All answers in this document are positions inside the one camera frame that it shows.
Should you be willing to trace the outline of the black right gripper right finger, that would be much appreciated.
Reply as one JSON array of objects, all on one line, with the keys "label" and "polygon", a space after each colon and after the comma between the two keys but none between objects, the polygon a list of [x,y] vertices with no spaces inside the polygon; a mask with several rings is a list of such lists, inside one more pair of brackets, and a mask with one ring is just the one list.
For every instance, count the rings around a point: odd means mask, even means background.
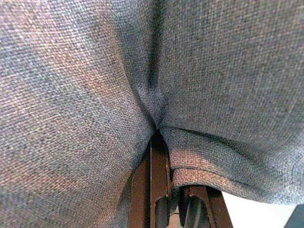
[{"label": "black right gripper right finger", "polygon": [[204,185],[180,189],[179,217],[183,228],[233,228],[222,192]]}]

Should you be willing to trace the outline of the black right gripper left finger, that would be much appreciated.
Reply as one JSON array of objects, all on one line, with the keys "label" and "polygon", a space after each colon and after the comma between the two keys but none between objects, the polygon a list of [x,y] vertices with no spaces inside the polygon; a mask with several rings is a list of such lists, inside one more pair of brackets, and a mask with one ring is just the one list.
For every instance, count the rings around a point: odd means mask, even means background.
[{"label": "black right gripper left finger", "polygon": [[129,228],[167,228],[170,221],[169,153],[156,132],[132,179]]}]

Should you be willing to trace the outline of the orange patterned fabric pillow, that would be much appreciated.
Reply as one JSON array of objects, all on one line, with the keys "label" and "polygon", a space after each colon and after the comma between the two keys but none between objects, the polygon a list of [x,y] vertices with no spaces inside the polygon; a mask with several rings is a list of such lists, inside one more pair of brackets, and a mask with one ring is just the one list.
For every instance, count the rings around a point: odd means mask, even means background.
[{"label": "orange patterned fabric pillow", "polygon": [[126,228],[173,190],[304,203],[304,0],[0,0],[0,228]]}]

